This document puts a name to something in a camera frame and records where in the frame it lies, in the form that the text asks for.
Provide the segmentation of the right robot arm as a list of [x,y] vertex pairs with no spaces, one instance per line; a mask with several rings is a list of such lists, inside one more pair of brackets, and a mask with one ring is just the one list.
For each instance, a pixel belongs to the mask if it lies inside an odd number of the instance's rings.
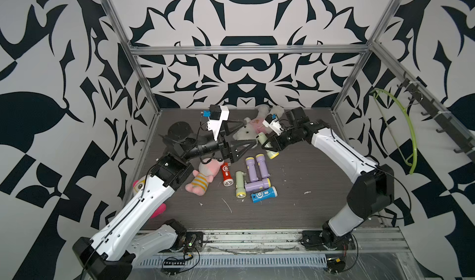
[[270,144],[275,152],[289,145],[308,142],[327,155],[352,183],[345,206],[322,229],[322,240],[329,244],[365,222],[394,202],[393,169],[380,166],[345,143],[323,120],[311,120],[302,108],[286,112],[288,127],[283,127],[276,115],[267,115],[263,124],[275,134],[263,146]]

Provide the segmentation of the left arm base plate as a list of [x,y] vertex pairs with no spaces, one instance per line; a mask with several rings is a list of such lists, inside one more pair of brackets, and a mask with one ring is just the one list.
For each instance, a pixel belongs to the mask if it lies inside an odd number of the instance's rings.
[[157,250],[158,253],[163,252],[183,252],[184,250],[193,251],[197,249],[198,251],[202,250],[204,242],[204,233],[203,232],[187,232],[179,234],[175,243],[168,249],[160,248]]

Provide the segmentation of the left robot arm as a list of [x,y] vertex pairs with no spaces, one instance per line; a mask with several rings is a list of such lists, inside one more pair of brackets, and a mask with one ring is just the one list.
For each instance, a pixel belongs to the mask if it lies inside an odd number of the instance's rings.
[[181,186],[203,196],[224,163],[240,160],[256,141],[226,138],[245,125],[243,120],[209,120],[197,132],[186,122],[170,126],[163,136],[163,156],[138,181],[130,202],[92,238],[81,237],[74,244],[82,266],[80,279],[124,280],[153,252],[178,246],[186,230],[174,219],[143,237],[137,233]]

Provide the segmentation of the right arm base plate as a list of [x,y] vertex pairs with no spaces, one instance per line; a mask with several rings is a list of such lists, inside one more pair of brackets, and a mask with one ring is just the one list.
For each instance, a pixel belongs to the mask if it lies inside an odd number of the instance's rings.
[[335,235],[331,230],[305,230],[302,232],[300,244],[306,250],[329,250],[344,251],[355,248],[355,240],[352,234],[346,234],[341,237]]

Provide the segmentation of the green flashlight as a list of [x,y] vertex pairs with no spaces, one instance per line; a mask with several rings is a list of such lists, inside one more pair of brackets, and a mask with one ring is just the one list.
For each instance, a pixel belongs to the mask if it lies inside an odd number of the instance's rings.
[[260,132],[257,135],[257,141],[261,145],[261,147],[266,151],[266,154],[269,159],[274,159],[279,155],[279,152],[272,151],[272,145],[268,141],[268,138],[264,132]]
[[237,171],[236,172],[236,197],[237,198],[246,197],[245,184],[246,182],[244,181],[244,172]]

